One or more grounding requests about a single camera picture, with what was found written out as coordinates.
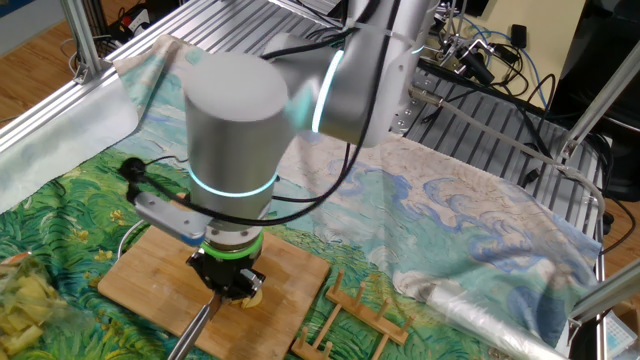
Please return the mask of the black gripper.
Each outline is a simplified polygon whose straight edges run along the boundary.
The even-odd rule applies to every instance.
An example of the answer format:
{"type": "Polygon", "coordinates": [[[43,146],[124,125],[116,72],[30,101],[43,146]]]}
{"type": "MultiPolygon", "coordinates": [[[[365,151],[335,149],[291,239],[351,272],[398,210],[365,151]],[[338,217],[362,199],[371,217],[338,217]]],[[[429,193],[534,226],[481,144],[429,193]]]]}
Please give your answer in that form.
{"type": "Polygon", "coordinates": [[[237,258],[222,259],[199,249],[187,264],[216,295],[231,294],[233,300],[253,298],[262,288],[266,276],[253,269],[261,250],[237,258]]]}

